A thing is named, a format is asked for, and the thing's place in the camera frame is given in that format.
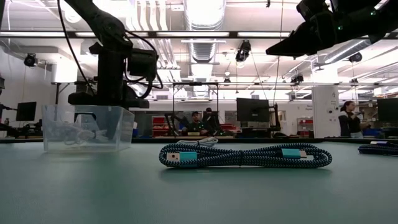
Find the ceiling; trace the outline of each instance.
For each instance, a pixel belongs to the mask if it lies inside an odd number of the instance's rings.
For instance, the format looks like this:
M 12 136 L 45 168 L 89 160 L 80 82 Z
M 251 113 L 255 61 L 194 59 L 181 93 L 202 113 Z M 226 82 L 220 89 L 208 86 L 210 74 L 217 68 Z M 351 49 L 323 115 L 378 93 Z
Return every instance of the ceiling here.
M 124 22 L 123 14 L 130 13 L 123 7 L 126 0 L 111 2 L 113 2 L 114 10 L 118 12 L 118 17 Z M 227 0 L 223 30 L 290 32 L 303 22 L 301 15 L 295 9 L 298 2 L 299 0 L 271 0 L 271 6 L 267 8 L 266 0 Z M 168 28 L 170 30 L 185 30 L 184 15 L 181 10 L 183 9 L 182 0 L 166 0 L 166 4 Z M 13 0 L 13 3 L 10 3 L 7 0 L 6 8 L 8 6 L 9 13 L 7 11 L 4 12 L 2 30 L 8 30 L 9 25 L 10 30 L 62 30 L 60 21 L 57 18 L 56 1 Z M 147 12 L 147 21 L 149 23 L 149 8 Z M 9 15 L 10 24 L 8 24 L 7 15 Z M 67 27 L 68 30 L 90 31 L 84 21 L 74 24 L 68 22 Z M 93 41 L 73 40 L 73 46 L 76 49 L 81 47 L 78 58 L 80 63 L 84 64 L 88 69 L 87 72 L 91 76 L 96 72 L 96 58 L 85 54 L 85 52 Z M 275 39 L 251 39 L 252 54 L 245 61 L 243 68 L 237 68 L 234 55 L 242 40 L 226 39 L 225 41 L 226 43 L 218 44 L 217 46 L 216 65 L 213 66 L 211 80 L 222 82 L 225 77 L 224 73 L 230 72 L 229 77 L 232 82 L 236 82 L 237 79 L 238 82 L 258 82 L 259 77 L 263 82 L 272 83 L 275 82 L 277 77 L 279 82 L 286 77 L 289 82 L 288 78 L 290 76 L 288 72 L 307 58 L 307 56 L 303 56 L 294 60 L 292 57 L 266 55 L 266 49 L 280 41 L 278 37 L 275 37 Z M 65 39 L 12 39 L 12 42 L 19 46 L 54 46 L 70 53 Z M 187 77 L 190 74 L 188 46 L 181 43 L 181 39 L 171 39 L 171 43 L 175 58 L 181 68 L 181 77 Z M 344 44 L 322 50 L 318 54 L 319 56 L 325 55 Z M 397 46 L 398 42 L 396 40 L 381 40 L 361 51 L 363 55 L 361 62 L 351 64 L 351 62 L 342 60 L 333 65 L 327 65 L 324 69 L 337 69 L 339 81 L 348 82 L 356 75 L 375 71 L 398 61 L 395 57 L 398 51 L 394 50 L 394 47 Z M 310 66 L 301 70 L 300 73 L 304 75 L 306 82 L 311 81 L 312 70 Z M 363 82 L 377 82 L 382 80 L 383 77 L 388 78 L 395 75 L 398 75 L 398 67 L 396 70 L 389 70 L 388 73 L 381 73 Z

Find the transparent storage container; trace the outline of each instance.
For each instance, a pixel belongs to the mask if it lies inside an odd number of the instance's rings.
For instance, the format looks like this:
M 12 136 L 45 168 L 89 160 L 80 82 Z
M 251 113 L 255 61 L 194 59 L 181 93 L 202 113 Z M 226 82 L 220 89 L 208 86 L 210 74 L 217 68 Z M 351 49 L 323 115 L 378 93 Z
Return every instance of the transparent storage container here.
M 118 106 L 45 105 L 46 152 L 116 152 L 131 145 L 134 114 Z

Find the workbench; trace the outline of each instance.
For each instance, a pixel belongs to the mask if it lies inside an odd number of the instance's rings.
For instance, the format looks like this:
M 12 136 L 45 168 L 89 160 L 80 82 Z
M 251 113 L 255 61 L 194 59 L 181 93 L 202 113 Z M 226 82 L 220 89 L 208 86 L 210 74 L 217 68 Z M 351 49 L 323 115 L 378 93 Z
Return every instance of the workbench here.
M 163 166 L 165 144 L 116 153 L 47 154 L 0 144 L 0 223 L 397 223 L 398 158 L 323 142 L 320 169 Z M 254 149 L 269 144 L 218 144 Z

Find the teal connector housing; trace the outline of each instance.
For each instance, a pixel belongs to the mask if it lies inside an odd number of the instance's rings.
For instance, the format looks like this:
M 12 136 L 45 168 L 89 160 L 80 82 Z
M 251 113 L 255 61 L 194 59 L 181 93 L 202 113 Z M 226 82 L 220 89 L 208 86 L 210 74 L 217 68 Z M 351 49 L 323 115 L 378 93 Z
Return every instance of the teal connector housing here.
M 282 155 L 284 158 L 288 159 L 300 159 L 300 150 L 299 149 L 282 149 Z
M 180 152 L 180 161 L 198 159 L 197 152 Z M 196 164 L 182 165 L 181 167 L 196 167 Z

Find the white wall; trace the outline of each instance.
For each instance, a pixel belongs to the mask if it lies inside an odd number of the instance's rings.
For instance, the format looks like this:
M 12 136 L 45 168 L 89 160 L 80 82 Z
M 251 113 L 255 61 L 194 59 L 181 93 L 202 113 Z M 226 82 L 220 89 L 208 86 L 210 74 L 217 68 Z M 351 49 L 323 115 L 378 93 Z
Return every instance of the white wall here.
M 0 74 L 5 79 L 6 89 L 0 95 L 0 103 L 17 108 L 21 102 L 36 101 L 35 121 L 42 117 L 42 105 L 55 103 L 55 85 L 51 85 L 51 72 L 44 75 L 43 68 L 28 68 L 21 59 L 4 53 L 0 48 Z M 3 111 L 2 121 L 9 118 L 10 125 L 19 127 L 15 122 L 16 111 Z
M 130 108 L 130 111 L 172 111 L 173 103 L 171 101 L 150 101 L 149 109 Z M 287 130 L 284 133 L 296 134 L 297 133 L 297 118 L 312 117 L 312 104 L 311 102 L 277 102 L 279 111 L 285 111 Z M 215 111 L 217 109 L 216 102 L 175 102 L 175 111 L 204 111 L 210 107 Z M 225 111 L 236 111 L 236 102 L 219 102 L 219 114 L 221 120 L 225 118 Z

